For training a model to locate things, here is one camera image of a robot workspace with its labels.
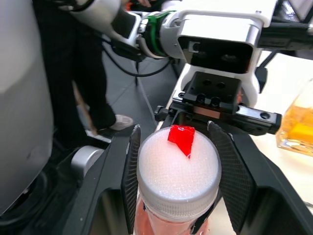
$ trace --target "orange liquid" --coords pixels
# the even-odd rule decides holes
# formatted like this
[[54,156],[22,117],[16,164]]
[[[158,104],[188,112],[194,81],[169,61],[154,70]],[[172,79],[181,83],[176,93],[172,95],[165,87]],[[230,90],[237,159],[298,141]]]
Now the orange liquid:
[[[143,201],[139,198],[135,216],[135,235],[190,235],[192,222],[174,223],[158,218],[152,212],[144,210]],[[208,220],[196,235],[209,235]]]
[[313,108],[291,105],[276,139],[280,148],[313,156]]

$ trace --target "bottle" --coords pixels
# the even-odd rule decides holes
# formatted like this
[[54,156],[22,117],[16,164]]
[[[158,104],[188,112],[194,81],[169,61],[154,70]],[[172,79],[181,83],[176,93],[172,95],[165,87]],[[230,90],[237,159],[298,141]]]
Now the bottle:
[[313,79],[286,111],[276,140],[280,148],[313,156]]
[[[168,141],[169,133],[153,133],[139,150],[136,235],[189,235],[218,193],[221,163],[214,144],[195,131],[188,158]],[[196,235],[209,235],[209,220]]]

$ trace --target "red liquid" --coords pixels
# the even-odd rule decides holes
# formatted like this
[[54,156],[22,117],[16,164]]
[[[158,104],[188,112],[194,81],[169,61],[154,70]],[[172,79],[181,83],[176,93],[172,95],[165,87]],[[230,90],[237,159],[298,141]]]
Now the red liquid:
[[[165,221],[148,211],[147,208],[144,210],[143,207],[143,201],[139,198],[135,216],[135,235],[190,235],[193,221],[184,223]],[[206,220],[196,235],[209,235],[209,232],[209,223]]]

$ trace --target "gray floor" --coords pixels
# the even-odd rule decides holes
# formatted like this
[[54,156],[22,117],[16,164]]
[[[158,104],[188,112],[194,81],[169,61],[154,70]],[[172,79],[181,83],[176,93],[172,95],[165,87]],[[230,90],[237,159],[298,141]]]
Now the gray floor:
[[[124,69],[136,73],[134,62],[115,55],[110,48],[109,52],[111,52],[111,55]],[[144,140],[154,132],[156,122],[153,120],[142,90],[139,86],[137,87],[135,85],[134,77],[125,74],[117,68],[105,53],[103,55],[103,61],[108,78],[107,99],[109,104],[112,105],[117,114],[130,116],[136,124],[140,124],[142,131],[141,139]],[[147,58],[140,63],[139,73],[154,72],[167,63],[167,61],[167,59],[153,60]],[[171,66],[168,66],[163,72],[154,76],[140,78],[140,81],[154,111],[158,105],[166,105],[177,78]]]

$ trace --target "person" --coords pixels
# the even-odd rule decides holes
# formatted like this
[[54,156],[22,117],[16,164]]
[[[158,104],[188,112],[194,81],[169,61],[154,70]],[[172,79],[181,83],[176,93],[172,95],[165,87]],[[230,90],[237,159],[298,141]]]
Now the person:
[[[147,0],[140,2],[149,6]],[[92,28],[47,0],[33,0],[42,41],[54,124],[59,140],[76,147],[87,140],[79,119],[72,82],[75,81],[97,130],[122,130],[133,124],[130,117],[115,115],[106,99],[107,80],[102,62],[102,39]]]

